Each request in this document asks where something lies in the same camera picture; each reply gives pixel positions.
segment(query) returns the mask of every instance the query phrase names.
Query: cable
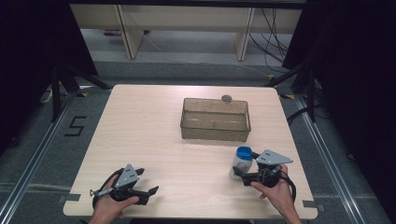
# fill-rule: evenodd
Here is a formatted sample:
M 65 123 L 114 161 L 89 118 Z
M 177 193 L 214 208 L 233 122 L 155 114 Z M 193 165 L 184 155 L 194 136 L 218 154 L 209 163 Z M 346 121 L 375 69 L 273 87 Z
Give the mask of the cable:
M 279 39 L 277 38 L 277 32 L 276 32 L 276 9 L 275 9 L 275 8 L 273 8 L 273 35 L 274 35 L 274 38 L 275 38 L 276 43 L 277 43 L 277 45 L 278 45 L 279 53 L 280 53 L 280 55 L 282 55 L 283 60 L 285 60 L 286 53 L 283 51 L 282 46 L 283 46 L 284 48 L 286 48 L 286 46 L 284 46 L 284 45 L 279 41 Z
M 262 35 L 262 38 L 263 38 L 266 42 L 269 42 L 270 45 L 272 45 L 273 47 L 275 47 L 275 48 L 281 48 L 282 50 L 287 50 L 287 49 L 284 49 L 284 48 L 282 48 L 282 47 L 280 47 L 280 46 L 278 46 L 278 45 L 275 45 L 275 44 L 273 44 L 272 42 L 270 42 L 270 41 L 267 39 L 267 37 L 265 37 L 262 33 L 261 33 L 261 35 Z
M 279 61 L 280 63 L 283 63 L 283 60 L 279 59 L 278 57 L 275 56 L 275 54 L 273 54 L 273 53 L 271 53 L 271 52 L 269 52 L 269 51 L 267 50 L 268 44 L 267 44 L 267 47 L 264 48 L 264 47 L 262 47 L 259 43 L 257 43 L 257 41 L 253 38 L 253 36 L 252 36 L 251 34 L 249 34 L 249 36 L 250 36 L 251 40 L 253 41 L 253 43 L 254 43 L 260 50 L 262 50 L 262 51 L 264 52 L 264 61 L 265 61 L 265 65 L 266 65 L 269 69 L 273 70 L 274 72 L 286 73 L 286 72 L 283 72 L 283 71 L 278 71 L 278 70 L 272 68 L 272 67 L 268 64 L 268 62 L 267 62 L 267 54 L 270 55 L 271 57 L 273 57 L 274 59 L 276 59 L 277 61 Z
M 141 29 L 139 29 L 139 26 L 138 26 L 137 23 L 134 21 L 134 18 L 132 17 L 132 13 L 129 12 L 127 6 L 121 5 L 121 8 L 122 8 L 123 10 L 126 11 L 126 14 L 129 16 L 129 18 L 131 19 L 132 23 L 133 23 L 134 26 L 137 28 L 137 32 L 138 32 L 139 34 L 141 34 L 143 38 L 147 39 L 147 41 L 148 41 L 154 48 L 156 48 L 156 49 L 159 50 L 160 52 L 163 52 L 162 49 L 160 49 L 157 45 L 155 45 L 148 37 L 145 36 L 145 33 L 142 32 Z
M 283 180 L 285 180 L 286 182 L 288 182 L 288 184 L 290 185 L 290 187 L 291 187 L 291 198 L 293 199 L 293 202 L 295 202 L 296 201 L 296 196 L 297 196 L 297 189 L 296 189 L 296 186 L 294 185 L 294 183 L 293 183 L 293 181 L 291 181 L 291 179 L 290 179 L 290 177 L 288 176 L 288 174 L 286 174 L 285 172 L 283 172 L 283 171 L 280 171 L 282 174 L 284 174 L 285 176 L 280 176 L 279 178 L 281 178 L 281 179 L 283 179 Z
M 268 27 L 270 28 L 271 34 L 274 36 L 274 38 L 276 39 L 276 43 L 278 44 L 278 47 L 282 46 L 285 50 L 288 49 L 288 47 L 286 47 L 284 44 L 282 44 L 279 39 L 277 38 L 277 33 L 276 33 L 276 9 L 273 8 L 273 27 L 271 27 L 270 22 L 268 21 L 267 17 L 265 16 L 264 10 L 262 8 L 262 15 L 264 16 Z
M 289 126 L 293 123 L 294 119 L 297 118 L 299 115 L 303 114 L 304 112 L 308 112 L 308 107 L 304 107 L 303 109 L 295 112 L 294 114 L 290 115 L 287 119 Z

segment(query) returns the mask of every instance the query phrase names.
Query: tabletop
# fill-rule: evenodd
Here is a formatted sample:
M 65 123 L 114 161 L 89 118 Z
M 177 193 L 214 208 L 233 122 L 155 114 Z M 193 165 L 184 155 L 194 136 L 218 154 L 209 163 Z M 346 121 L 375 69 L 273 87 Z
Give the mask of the tabletop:
M 247 101 L 251 131 L 246 142 L 183 139 L 180 121 L 185 98 L 219 99 L 230 95 Z M 304 169 L 276 90 L 260 87 L 117 85 L 106 103 L 71 194 L 68 216 L 90 216 L 90 189 L 99 189 L 116 170 L 131 163 L 144 168 L 134 189 L 159 186 L 147 205 L 132 205 L 126 217 L 154 218 L 282 218 L 260 193 L 228 175 L 240 146 L 257 153 L 264 149 L 292 158 L 290 179 L 297 187 L 296 209 L 301 218 L 313 219 L 312 202 Z M 253 162 L 250 172 L 257 171 Z

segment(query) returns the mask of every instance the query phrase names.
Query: wrist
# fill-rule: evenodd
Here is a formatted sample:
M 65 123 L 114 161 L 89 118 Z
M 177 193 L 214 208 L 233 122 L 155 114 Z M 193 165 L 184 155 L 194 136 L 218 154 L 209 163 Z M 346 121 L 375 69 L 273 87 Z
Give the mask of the wrist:
M 113 218 L 108 216 L 98 216 L 97 214 L 93 213 L 88 224 L 110 224 L 112 220 Z
M 302 221 L 295 209 L 285 210 L 280 215 L 286 219 L 288 224 L 301 224 Z

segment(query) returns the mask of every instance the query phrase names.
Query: human hand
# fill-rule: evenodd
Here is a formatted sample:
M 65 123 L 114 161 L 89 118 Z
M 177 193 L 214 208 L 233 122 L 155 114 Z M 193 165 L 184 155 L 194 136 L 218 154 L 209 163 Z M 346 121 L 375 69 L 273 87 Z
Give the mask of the human hand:
M 280 170 L 281 174 L 287 177 L 288 167 L 285 164 L 280 164 Z M 290 186 L 286 180 L 279 179 L 279 182 L 272 188 L 267 188 L 255 181 L 251 182 L 250 186 L 262 193 L 260 199 L 268 198 L 274 208 L 288 223 L 302 223 L 294 207 Z
M 111 188 L 111 185 L 117 178 L 114 175 L 105 186 L 105 189 Z M 137 196 L 131 197 L 122 202 L 114 201 L 110 195 L 106 194 L 98 199 L 90 220 L 90 224 L 109 224 L 116 217 L 123 218 L 122 210 L 134 203 L 139 202 Z

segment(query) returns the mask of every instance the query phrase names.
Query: black tape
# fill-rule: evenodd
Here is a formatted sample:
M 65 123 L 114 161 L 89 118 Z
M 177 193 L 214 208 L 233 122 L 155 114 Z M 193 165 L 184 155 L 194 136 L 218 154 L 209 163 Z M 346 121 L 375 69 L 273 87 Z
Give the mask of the black tape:
M 317 208 L 318 206 L 314 201 L 303 201 L 303 207 Z
M 66 196 L 61 196 L 58 203 L 65 203 L 66 201 L 78 202 L 81 194 L 67 194 Z

